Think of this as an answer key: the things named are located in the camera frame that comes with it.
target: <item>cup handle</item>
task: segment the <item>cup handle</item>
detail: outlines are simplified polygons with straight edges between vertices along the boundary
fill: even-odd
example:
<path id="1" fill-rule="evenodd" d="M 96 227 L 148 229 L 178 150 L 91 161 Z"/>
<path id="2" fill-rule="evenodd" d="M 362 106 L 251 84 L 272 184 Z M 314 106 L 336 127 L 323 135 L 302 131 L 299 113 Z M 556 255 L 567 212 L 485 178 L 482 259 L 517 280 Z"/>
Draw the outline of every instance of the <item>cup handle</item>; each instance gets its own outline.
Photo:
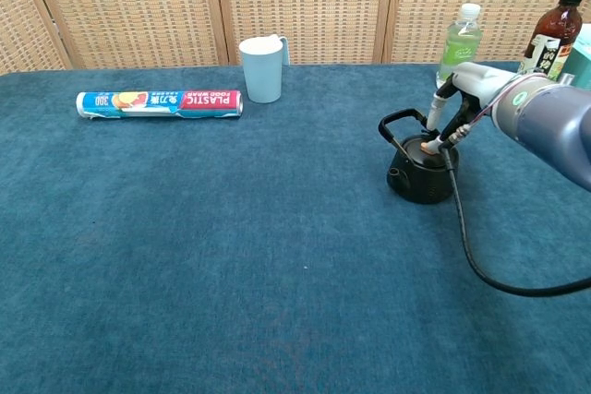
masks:
<path id="1" fill-rule="evenodd" d="M 279 36 L 279 40 L 283 42 L 283 64 L 289 65 L 289 46 L 285 36 Z"/>

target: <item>black kettle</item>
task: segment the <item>black kettle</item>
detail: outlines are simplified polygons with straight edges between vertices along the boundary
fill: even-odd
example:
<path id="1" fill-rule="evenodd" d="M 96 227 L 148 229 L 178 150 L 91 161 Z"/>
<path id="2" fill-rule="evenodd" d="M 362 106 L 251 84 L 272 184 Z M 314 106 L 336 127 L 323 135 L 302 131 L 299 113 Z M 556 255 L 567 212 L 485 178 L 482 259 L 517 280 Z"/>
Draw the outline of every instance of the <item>black kettle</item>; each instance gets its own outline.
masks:
<path id="1" fill-rule="evenodd" d="M 421 134 L 406 138 L 400 143 L 386 125 L 405 117 L 415 117 L 424 129 Z M 439 153 L 427 154 L 421 149 L 421 143 L 439 135 L 438 130 L 427 130 L 426 124 L 427 118 L 422 113 L 409 108 L 381 119 L 378 130 L 396 148 L 386 176 L 390 188 L 411 202 L 439 203 L 452 195 L 452 182 L 443 157 Z M 457 149 L 450 149 L 450 156 L 457 171 L 460 160 Z"/>

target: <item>green drink bottle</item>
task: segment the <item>green drink bottle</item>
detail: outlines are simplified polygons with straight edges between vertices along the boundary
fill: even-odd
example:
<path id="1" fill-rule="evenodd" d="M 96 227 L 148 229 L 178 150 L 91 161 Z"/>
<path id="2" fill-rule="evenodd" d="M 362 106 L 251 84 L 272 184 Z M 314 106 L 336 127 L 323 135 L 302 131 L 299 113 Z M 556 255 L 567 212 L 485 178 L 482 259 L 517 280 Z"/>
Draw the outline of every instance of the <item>green drink bottle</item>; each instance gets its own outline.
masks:
<path id="1" fill-rule="evenodd" d="M 437 88 L 445 83 L 456 66 L 476 57 L 482 39 L 482 30 L 476 23 L 479 14 L 480 5 L 463 4 L 458 19 L 447 29 L 445 50 L 437 72 Z"/>

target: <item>plastic bottle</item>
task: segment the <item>plastic bottle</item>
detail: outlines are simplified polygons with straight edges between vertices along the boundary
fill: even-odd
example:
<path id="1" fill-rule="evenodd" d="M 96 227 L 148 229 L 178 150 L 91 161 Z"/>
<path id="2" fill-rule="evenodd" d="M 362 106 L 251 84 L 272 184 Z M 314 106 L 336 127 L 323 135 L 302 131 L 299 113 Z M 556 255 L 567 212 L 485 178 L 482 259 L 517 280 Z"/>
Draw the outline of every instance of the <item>plastic bottle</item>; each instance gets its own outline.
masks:
<path id="1" fill-rule="evenodd" d="M 536 29 L 525 49 L 519 73 L 543 72 L 551 80 L 558 79 L 571 53 L 583 19 L 576 9 L 582 0 L 560 0 L 537 22 Z"/>
<path id="2" fill-rule="evenodd" d="M 463 4 L 458 19 L 447 29 L 445 50 L 437 72 L 437 87 L 445 83 L 457 65 L 471 62 L 476 57 L 482 39 L 482 30 L 476 22 L 479 14 L 480 5 Z"/>

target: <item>blue carpet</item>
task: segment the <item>blue carpet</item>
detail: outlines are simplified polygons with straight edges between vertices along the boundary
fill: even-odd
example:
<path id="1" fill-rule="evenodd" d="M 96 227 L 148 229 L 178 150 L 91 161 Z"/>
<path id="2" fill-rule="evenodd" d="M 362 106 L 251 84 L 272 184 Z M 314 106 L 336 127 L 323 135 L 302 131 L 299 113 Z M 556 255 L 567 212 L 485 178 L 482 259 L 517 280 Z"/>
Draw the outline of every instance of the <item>blue carpet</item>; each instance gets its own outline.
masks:
<path id="1" fill-rule="evenodd" d="M 289 66 L 279 101 L 197 121 L 89 121 L 75 98 L 246 91 L 240 67 L 1 77 L 0 392 L 589 392 L 591 293 L 489 288 L 452 201 L 386 184 L 378 121 L 427 111 L 434 73 Z M 490 121 L 460 152 L 485 269 L 591 274 L 591 196 Z"/>

